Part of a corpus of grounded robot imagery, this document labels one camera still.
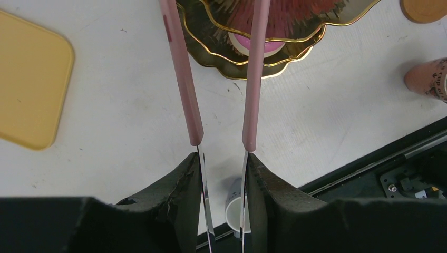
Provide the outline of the pink handled metal tongs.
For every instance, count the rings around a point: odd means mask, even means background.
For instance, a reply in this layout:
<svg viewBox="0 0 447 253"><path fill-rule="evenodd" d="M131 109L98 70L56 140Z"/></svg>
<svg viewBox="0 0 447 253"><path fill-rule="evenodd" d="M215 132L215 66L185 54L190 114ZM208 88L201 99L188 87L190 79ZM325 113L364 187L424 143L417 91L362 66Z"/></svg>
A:
<svg viewBox="0 0 447 253"><path fill-rule="evenodd" d="M190 144L195 146L199 153L200 171L202 178L202 198L207 227L209 248L214 249L216 236L212 224L209 192L205 172L205 155L201 148L204 131L195 92L186 42L179 18L176 1L160 1L161 13L166 29L174 71L181 97L183 112L186 119ZM246 250L245 213L246 213L246 177L248 156L256 149L257 127L260 105L261 78L263 70L266 28L268 23L270 1L254 2L254 19L252 22L250 50L248 59L248 73L246 84L246 98L244 110L244 123L242 142L245 147L244 162L242 166L241 204L240 204L240 240L241 251Z"/></svg>

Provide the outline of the blue grey mug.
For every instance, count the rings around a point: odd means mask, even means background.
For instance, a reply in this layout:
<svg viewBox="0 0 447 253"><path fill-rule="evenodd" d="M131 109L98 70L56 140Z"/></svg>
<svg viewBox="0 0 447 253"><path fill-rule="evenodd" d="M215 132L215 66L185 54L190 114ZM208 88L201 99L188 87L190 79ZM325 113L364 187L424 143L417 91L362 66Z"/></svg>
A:
<svg viewBox="0 0 447 253"><path fill-rule="evenodd" d="M241 178L237 178L230 186L224 211L227 225L237 232L240 231L241 181Z"/></svg>

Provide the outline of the pink frosted donut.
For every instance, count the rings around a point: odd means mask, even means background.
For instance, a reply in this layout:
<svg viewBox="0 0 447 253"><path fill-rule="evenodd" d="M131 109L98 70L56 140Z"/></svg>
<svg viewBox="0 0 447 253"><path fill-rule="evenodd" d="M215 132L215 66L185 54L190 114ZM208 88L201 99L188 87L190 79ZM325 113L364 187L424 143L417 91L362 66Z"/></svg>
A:
<svg viewBox="0 0 447 253"><path fill-rule="evenodd" d="M249 55L250 51L250 39L235 33L228 33L233 47L242 55ZM264 45L264 58L270 57L278 53L285 45L285 42L265 42Z"/></svg>

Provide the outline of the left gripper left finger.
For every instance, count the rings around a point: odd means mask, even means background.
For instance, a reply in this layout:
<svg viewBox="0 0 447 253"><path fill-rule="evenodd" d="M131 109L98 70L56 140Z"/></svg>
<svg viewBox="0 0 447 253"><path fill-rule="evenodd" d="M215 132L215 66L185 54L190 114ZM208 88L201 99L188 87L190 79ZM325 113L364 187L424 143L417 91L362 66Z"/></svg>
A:
<svg viewBox="0 0 447 253"><path fill-rule="evenodd" d="M167 175L115 206L144 216L156 252L195 252L201 196L199 155L193 152Z"/></svg>

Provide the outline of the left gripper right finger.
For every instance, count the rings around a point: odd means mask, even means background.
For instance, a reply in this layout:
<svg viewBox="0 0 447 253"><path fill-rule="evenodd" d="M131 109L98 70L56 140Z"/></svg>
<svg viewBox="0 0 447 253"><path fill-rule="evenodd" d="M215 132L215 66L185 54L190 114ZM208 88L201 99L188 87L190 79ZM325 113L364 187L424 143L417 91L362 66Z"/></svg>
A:
<svg viewBox="0 0 447 253"><path fill-rule="evenodd" d="M254 252L315 252L312 213L327 203L292 186L249 154L246 193Z"/></svg>

